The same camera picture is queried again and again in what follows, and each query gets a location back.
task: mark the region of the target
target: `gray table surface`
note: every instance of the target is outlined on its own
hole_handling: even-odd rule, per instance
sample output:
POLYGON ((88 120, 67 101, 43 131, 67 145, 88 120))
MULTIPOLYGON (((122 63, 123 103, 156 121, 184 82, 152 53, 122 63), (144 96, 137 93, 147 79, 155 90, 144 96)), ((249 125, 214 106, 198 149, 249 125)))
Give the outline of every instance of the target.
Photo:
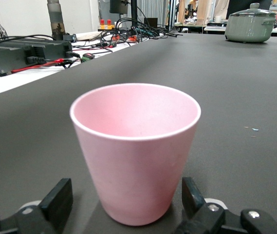
POLYGON ((277 221, 277 38, 245 44, 196 34, 146 41, 0 94, 1 218, 70 177, 74 206, 66 234, 175 229, 182 219, 180 185, 161 219, 121 225, 101 207, 79 148, 71 103, 88 90, 125 82, 192 95, 202 117, 183 176, 235 214, 257 208, 277 221))

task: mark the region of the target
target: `computer monitor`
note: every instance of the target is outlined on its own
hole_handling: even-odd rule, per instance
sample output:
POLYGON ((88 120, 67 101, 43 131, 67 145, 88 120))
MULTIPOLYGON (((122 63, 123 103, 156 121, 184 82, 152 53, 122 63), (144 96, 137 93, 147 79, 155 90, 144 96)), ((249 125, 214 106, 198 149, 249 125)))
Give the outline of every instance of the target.
POLYGON ((252 3, 259 3, 260 9, 269 10, 271 0, 229 0, 226 19, 230 14, 249 9, 252 3))
POLYGON ((127 14, 128 4, 124 2, 125 0, 110 0, 110 13, 127 14))

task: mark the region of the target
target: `white wall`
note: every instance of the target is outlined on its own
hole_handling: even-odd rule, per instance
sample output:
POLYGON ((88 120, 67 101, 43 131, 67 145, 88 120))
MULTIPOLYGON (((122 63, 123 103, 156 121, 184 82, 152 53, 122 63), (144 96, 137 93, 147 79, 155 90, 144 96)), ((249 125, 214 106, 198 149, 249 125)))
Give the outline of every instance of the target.
MULTIPOLYGON (((67 33, 97 31, 97 0, 59 0, 67 33)), ((47 0, 0 0, 0 24, 9 36, 51 35, 47 0)))

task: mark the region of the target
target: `cup rim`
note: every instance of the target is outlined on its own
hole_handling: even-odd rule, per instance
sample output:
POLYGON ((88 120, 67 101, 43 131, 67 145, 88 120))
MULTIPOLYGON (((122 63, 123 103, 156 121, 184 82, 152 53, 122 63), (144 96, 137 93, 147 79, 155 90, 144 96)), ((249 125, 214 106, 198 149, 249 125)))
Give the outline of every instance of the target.
POLYGON ((159 85, 159 84, 151 84, 151 83, 121 83, 121 84, 112 84, 112 85, 106 85, 106 86, 102 86, 102 87, 99 87, 99 88, 95 88, 95 89, 92 89, 84 94, 82 94, 81 96, 79 96, 72 104, 71 104, 71 107, 70 107, 70 110, 69 110, 69 113, 70 113, 70 118, 71 120, 73 121, 73 123, 78 126, 80 129, 90 133, 90 134, 93 134, 93 135, 96 135, 98 137, 104 137, 104 138, 107 138, 107 139, 115 139, 115 140, 127 140, 127 141, 144 141, 144 140, 156 140, 156 139, 162 139, 162 138, 165 138, 165 137, 170 137, 170 136, 174 136, 176 134, 179 134, 179 133, 182 133, 184 132, 185 130, 191 128, 192 126, 194 126, 200 119, 200 116, 201 116, 201 107, 200 105, 198 104, 198 102, 190 95, 188 95, 187 93, 183 92, 183 91, 180 91, 178 89, 175 89, 175 88, 171 88, 171 87, 168 87, 168 86, 164 86, 164 85, 159 85), (111 135, 111 134, 105 134, 105 133, 101 133, 101 132, 98 132, 98 131, 95 131, 91 128, 88 128, 86 126, 84 126, 74 115, 74 109, 76 107, 76 105, 81 101, 81 99, 83 99, 85 96, 87 95, 90 95, 91 93, 94 93, 94 92, 97 92, 99 90, 102 90, 102 89, 107 89, 107 88, 111 88, 113 86, 126 86, 126 85, 141 85, 141 86, 158 86, 158 87, 161 87, 161 88, 164 88, 164 89, 170 89, 170 90, 173 90, 175 92, 178 92, 184 96, 186 96, 187 98, 191 99, 193 101, 193 103, 195 104, 195 106, 197 107, 197 110, 198 110, 198 113, 197 113, 197 116, 194 118, 194 120, 192 122, 190 122, 188 125, 184 126, 183 128, 180 128, 178 130, 175 130, 175 131, 172 131, 172 132, 169 132, 169 133, 165 133, 165 134, 158 134, 158 135, 153 135, 153 136, 116 136, 116 135, 111 135))

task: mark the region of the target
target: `pink cup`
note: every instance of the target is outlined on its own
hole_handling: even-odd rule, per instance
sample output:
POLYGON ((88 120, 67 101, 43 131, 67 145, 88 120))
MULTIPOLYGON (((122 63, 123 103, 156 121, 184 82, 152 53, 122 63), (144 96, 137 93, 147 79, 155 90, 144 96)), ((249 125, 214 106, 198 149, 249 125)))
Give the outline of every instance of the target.
POLYGON ((74 101, 70 116, 110 217, 139 226, 168 210, 200 114, 194 98, 155 84, 105 86, 74 101))

